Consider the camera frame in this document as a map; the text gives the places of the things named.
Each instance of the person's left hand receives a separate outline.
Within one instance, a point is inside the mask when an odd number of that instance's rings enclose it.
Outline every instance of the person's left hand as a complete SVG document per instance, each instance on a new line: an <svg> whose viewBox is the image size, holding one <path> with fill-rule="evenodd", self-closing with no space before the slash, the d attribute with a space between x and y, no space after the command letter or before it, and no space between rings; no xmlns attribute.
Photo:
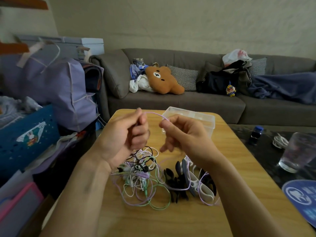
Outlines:
<svg viewBox="0 0 316 237"><path fill-rule="evenodd" d="M133 150L144 148L150 136L147 115L138 108L110 121L93 144L93 150L111 169L123 163Z"/></svg>

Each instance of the wooden table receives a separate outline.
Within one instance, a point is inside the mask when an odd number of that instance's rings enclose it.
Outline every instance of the wooden table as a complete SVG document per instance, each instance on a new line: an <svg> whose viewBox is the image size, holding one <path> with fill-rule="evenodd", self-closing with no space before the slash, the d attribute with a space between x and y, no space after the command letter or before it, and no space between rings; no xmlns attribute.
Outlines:
<svg viewBox="0 0 316 237"><path fill-rule="evenodd" d="M116 111L112 119L134 110ZM164 111L153 110L158 114ZM218 149L233 163L256 196L291 236L315 236L315 232L300 213L285 197L279 187L260 166L238 137L217 114L212 140ZM165 140L158 123L161 117L148 114L151 132L148 146L159 150ZM179 150L160 153L157 162L162 168L174 171L176 161L184 158ZM224 209L220 206L206 206L199 198L188 194L189 201L181 199L171 203L163 211L153 210L150 206L132 207L126 205L111 181L108 181L100 213L98 236L232 236ZM157 188L153 203L163 206L168 196L163 188Z"/></svg>

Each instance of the gray sofa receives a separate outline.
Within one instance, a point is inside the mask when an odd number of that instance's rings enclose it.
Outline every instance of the gray sofa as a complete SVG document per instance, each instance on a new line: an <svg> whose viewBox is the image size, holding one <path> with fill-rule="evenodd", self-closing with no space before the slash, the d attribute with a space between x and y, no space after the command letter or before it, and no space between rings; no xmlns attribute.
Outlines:
<svg viewBox="0 0 316 237"><path fill-rule="evenodd" d="M249 55L253 59L267 57L266 74L290 74L316 71L316 61L307 58L276 55ZM151 65L172 66L200 71L205 61L223 67L223 55L157 49L122 49L92 56L90 61L103 67L101 88L103 117L107 121L118 109L166 110L169 106L192 111L214 112L227 123L277 126L316 127L316 105L303 105L286 100L256 99L242 94L235 97L184 92L182 95L129 92L129 66L133 58L143 58Z"/></svg>

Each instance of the blue storage bin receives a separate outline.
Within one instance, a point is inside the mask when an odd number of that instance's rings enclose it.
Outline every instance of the blue storage bin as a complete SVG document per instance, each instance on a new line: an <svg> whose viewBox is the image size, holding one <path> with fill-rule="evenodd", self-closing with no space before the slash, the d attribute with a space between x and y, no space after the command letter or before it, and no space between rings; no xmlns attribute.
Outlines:
<svg viewBox="0 0 316 237"><path fill-rule="evenodd" d="M23 170L59 138L52 105L0 130L0 178Z"/></svg>

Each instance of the beige wall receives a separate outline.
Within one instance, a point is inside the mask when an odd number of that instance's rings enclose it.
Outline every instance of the beige wall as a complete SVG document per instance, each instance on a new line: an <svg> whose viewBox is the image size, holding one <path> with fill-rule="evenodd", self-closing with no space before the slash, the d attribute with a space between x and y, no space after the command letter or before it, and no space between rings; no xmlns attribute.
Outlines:
<svg viewBox="0 0 316 237"><path fill-rule="evenodd" d="M316 58L316 0L50 0L60 35L138 47Z"/></svg>
<svg viewBox="0 0 316 237"><path fill-rule="evenodd" d="M0 11L0 40L3 42L11 41L10 33L58 35L53 14L50 10L1 7Z"/></svg>

